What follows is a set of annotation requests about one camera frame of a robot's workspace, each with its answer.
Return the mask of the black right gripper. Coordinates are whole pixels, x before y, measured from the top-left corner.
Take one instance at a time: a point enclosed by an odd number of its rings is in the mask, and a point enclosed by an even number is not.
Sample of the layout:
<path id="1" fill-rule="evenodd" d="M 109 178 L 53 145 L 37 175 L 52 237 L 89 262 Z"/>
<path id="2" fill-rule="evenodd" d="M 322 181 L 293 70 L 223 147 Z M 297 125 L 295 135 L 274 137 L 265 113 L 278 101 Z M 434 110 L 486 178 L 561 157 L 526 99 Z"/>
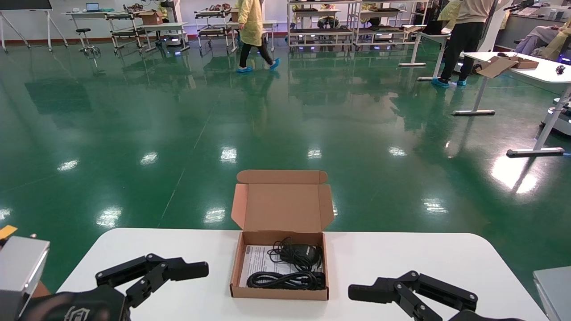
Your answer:
<path id="1" fill-rule="evenodd" d="M 419 297 L 456 309 L 449 321 L 523 321 L 518 318 L 491 318 L 476 312 L 476 294 L 431 276 L 410 271 L 399 278 L 377 278 L 371 286 L 351 284 L 348 297 L 379 304 L 396 303 L 414 321 L 442 321 L 442 317 Z"/>

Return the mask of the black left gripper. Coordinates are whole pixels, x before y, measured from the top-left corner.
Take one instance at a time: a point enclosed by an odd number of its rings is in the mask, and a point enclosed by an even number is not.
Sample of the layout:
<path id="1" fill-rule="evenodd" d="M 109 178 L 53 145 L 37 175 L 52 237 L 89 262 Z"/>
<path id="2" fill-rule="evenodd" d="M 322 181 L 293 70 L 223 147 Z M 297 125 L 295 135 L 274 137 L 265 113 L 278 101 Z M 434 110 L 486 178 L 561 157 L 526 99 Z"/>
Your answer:
<path id="1" fill-rule="evenodd" d="M 137 308 L 168 281 L 205 278 L 207 262 L 186 263 L 156 254 L 113 266 L 95 276 L 97 287 L 32 298 L 19 321 L 130 321 Z"/>

